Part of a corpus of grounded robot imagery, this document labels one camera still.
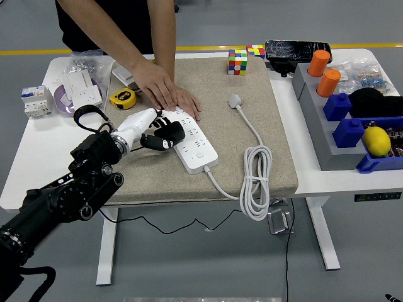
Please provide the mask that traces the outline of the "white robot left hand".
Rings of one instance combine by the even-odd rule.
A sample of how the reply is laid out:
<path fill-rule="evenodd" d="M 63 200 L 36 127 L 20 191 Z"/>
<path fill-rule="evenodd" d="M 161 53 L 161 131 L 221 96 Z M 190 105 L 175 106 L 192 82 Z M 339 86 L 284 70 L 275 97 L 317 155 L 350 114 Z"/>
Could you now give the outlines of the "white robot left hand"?
<path fill-rule="evenodd" d="M 155 119 L 161 115 L 162 112 L 156 109 L 139 111 L 128 116 L 117 130 L 111 133 L 113 141 L 123 156 L 132 151 L 135 142 L 140 142 L 142 147 L 157 151 L 165 151 L 174 146 L 173 141 L 144 134 Z"/>

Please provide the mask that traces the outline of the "person's right hand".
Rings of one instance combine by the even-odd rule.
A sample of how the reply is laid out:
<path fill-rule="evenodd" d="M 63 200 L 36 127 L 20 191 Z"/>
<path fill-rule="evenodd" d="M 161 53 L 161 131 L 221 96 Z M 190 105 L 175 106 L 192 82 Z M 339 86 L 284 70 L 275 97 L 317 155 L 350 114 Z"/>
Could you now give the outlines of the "person's right hand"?
<path fill-rule="evenodd" d="M 168 73 L 160 66 L 142 59 L 129 68 L 137 86 L 156 108 L 171 111 L 176 108 L 176 91 Z"/>

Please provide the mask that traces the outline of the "person's left hand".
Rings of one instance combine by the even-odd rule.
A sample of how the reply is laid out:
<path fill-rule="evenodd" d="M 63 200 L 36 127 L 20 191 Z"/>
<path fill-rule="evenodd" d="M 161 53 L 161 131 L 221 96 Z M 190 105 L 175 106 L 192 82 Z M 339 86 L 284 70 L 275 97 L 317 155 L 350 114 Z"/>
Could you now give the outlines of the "person's left hand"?
<path fill-rule="evenodd" d="M 176 105 L 188 113 L 196 121 L 200 121 L 201 106 L 199 100 L 186 89 L 175 86 Z"/>

